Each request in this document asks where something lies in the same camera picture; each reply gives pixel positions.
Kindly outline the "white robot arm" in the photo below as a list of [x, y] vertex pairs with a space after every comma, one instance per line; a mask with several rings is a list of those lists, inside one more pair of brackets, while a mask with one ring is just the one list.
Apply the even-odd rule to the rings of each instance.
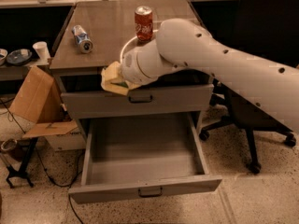
[[161, 76], [187, 69], [216, 78], [299, 132], [299, 69], [226, 47], [202, 26], [183, 19], [163, 21], [152, 41], [105, 68], [101, 86], [126, 95]]

